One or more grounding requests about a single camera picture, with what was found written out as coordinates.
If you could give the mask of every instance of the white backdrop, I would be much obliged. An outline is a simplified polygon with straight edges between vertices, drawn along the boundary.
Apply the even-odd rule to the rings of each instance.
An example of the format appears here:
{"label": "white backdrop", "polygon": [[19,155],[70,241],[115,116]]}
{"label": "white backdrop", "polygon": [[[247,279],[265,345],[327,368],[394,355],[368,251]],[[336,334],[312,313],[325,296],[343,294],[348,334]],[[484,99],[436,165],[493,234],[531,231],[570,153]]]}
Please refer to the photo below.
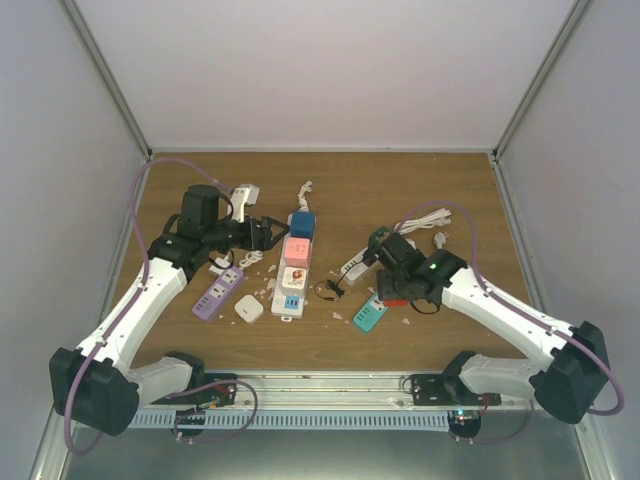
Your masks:
{"label": "white backdrop", "polygon": [[[616,478],[629,480],[640,430],[638,18],[636,0],[593,2],[503,158],[551,313],[605,334],[627,406],[604,422]],[[605,392],[598,407],[611,408]]]}
{"label": "white backdrop", "polygon": [[25,479],[53,397],[49,359],[98,323],[136,143],[58,2],[0,14],[0,447]]}
{"label": "white backdrop", "polygon": [[483,150],[572,1],[78,4],[157,150]]}

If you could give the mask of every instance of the power strip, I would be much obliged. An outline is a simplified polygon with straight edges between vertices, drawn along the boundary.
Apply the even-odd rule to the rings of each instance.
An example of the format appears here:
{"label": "power strip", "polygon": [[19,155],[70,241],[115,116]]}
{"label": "power strip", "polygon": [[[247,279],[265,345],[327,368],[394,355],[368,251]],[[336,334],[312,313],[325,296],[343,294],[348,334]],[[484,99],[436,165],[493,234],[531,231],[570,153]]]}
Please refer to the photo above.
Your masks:
{"label": "power strip", "polygon": [[374,293],[364,307],[353,317],[353,323],[363,332],[370,332],[387,310],[389,308],[385,307],[378,299],[378,294]]}
{"label": "power strip", "polygon": [[[287,223],[291,224],[291,217],[289,215]],[[278,276],[276,277],[276,286],[273,290],[273,301],[271,302],[271,314],[282,317],[283,320],[290,320],[293,318],[302,318],[304,313],[304,298],[307,295],[307,288],[303,288],[297,295],[292,295],[285,291],[282,286],[285,269],[287,268],[287,262],[284,259],[285,246],[287,240],[291,237],[291,234],[285,235],[282,240],[282,253],[280,254],[280,264],[278,265]],[[313,241],[311,242],[311,252],[313,252]],[[306,278],[309,278],[309,269],[303,269],[306,271]]]}
{"label": "power strip", "polygon": [[[409,244],[413,248],[416,248],[416,242],[411,239],[407,239],[407,242],[409,242]],[[364,263],[361,263],[362,256],[364,255],[364,252],[366,252],[366,250],[366,247],[363,248],[356,254],[355,257],[353,257],[342,267],[340,267],[340,274],[344,275],[344,281],[349,285],[355,285],[358,280],[362,280],[367,273],[369,273],[375,266],[378,265],[378,262],[375,262],[370,267],[367,267]]]}
{"label": "power strip", "polygon": [[213,317],[220,313],[227,300],[244,282],[244,278],[244,272],[241,268],[231,267],[223,271],[191,311],[205,322],[212,321]]}

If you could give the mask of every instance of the white cable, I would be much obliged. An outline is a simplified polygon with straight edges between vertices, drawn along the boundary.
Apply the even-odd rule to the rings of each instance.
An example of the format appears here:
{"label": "white cable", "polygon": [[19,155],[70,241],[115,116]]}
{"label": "white cable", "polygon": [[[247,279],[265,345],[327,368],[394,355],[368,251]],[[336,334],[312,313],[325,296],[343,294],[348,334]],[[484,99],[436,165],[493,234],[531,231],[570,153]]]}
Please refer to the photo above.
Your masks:
{"label": "white cable", "polygon": [[258,263],[264,257],[264,252],[259,250],[254,250],[253,252],[247,253],[242,260],[238,262],[238,266],[244,270],[249,265],[253,265],[254,263]]}
{"label": "white cable", "polygon": [[304,196],[307,192],[312,191],[312,188],[311,188],[312,185],[313,183],[309,181],[300,187],[300,192],[298,193],[298,205],[300,205],[301,212],[309,211],[309,205],[307,204],[307,199]]}
{"label": "white cable", "polygon": [[416,218],[414,220],[407,220],[402,228],[398,230],[400,235],[406,235],[407,233],[414,232],[419,228],[433,228],[433,227],[443,227],[444,225],[449,225],[451,223],[451,211],[446,208],[441,208],[436,210],[435,212],[431,212],[424,217]]}
{"label": "white cable", "polygon": [[447,238],[449,238],[448,233],[438,232],[433,237],[433,244],[440,250],[447,243]]}

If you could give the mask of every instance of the white charger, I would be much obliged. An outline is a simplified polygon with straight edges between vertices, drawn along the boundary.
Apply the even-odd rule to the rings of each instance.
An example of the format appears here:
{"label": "white charger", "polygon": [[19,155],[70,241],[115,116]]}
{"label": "white charger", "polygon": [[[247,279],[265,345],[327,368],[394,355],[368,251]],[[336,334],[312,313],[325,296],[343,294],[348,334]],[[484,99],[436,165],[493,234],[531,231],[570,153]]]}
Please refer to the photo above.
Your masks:
{"label": "white charger", "polygon": [[253,295],[245,295],[233,309],[247,323],[254,323],[264,313],[264,307]]}

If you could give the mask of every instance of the wooden table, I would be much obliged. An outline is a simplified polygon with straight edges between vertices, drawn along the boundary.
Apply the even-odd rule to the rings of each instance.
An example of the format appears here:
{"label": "wooden table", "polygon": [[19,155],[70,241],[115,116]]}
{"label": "wooden table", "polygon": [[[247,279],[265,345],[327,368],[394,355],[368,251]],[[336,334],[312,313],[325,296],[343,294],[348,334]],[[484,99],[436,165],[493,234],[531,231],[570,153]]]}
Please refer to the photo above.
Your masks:
{"label": "wooden table", "polygon": [[[249,212],[286,221],[297,209],[300,186],[312,180],[307,194],[317,229],[311,266],[313,283],[336,278],[340,267],[366,246],[371,232],[393,226],[413,207],[446,199],[467,207],[479,227],[479,259],[483,274],[516,297],[527,292],[487,157],[481,154],[385,153],[220,153],[179,155],[205,168],[224,183],[253,183],[260,187],[258,204]],[[179,212],[189,185],[205,183],[191,169],[163,164],[150,173],[139,219],[147,244],[157,237],[167,218]],[[461,214],[454,212],[446,247],[469,259],[471,235]],[[433,249],[438,229],[419,230],[408,237],[425,254]],[[281,245],[247,268],[248,280],[236,301],[266,288],[269,266],[278,263]],[[237,251],[242,258],[244,252]],[[116,299],[131,284],[141,264],[135,241],[129,245],[118,282]],[[170,350],[205,360],[207,368],[309,370],[438,370],[461,350],[493,356],[519,357],[497,335],[472,319],[446,307],[434,316],[410,308],[392,308],[369,333],[353,323],[353,316],[371,295],[375,274],[351,287],[346,295],[327,302],[308,293],[304,318],[284,323],[270,314],[271,302],[262,299],[265,314],[249,325],[233,311],[231,301],[223,318],[205,323],[191,308],[211,285],[206,268],[195,276],[162,314],[143,342],[135,366],[160,358]],[[344,320],[334,318],[339,314]]]}

